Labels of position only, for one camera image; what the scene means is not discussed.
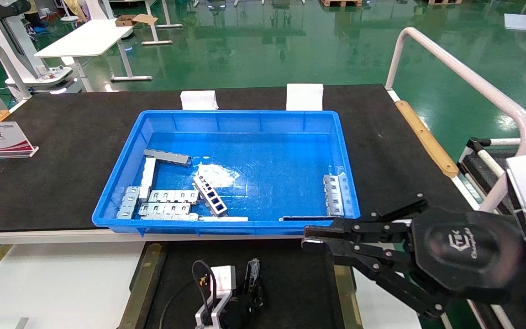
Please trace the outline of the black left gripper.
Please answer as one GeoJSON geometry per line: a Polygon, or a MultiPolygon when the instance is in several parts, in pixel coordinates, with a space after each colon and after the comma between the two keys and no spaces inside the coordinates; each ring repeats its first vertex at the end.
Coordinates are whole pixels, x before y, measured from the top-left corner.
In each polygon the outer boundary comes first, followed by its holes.
{"type": "Polygon", "coordinates": [[[246,329],[256,306],[263,306],[263,286],[255,285],[255,302],[251,298],[249,281],[239,286],[239,297],[232,297],[223,308],[221,315],[222,329],[246,329]]]}

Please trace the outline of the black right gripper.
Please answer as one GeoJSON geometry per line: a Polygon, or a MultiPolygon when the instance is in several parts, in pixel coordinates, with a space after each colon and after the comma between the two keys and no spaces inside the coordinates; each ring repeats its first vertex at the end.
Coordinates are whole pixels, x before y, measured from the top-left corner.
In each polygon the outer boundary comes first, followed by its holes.
{"type": "Polygon", "coordinates": [[[374,210],[370,219],[336,218],[328,226],[307,225],[305,238],[345,241],[303,241],[301,247],[329,254],[335,265],[354,267],[421,316],[440,318],[446,299],[400,275],[415,274],[417,267],[452,296],[509,301],[525,254],[517,221],[484,211],[428,208],[420,194],[394,200],[374,210]],[[354,243],[404,242],[410,233],[417,267],[409,253],[354,243]]]}

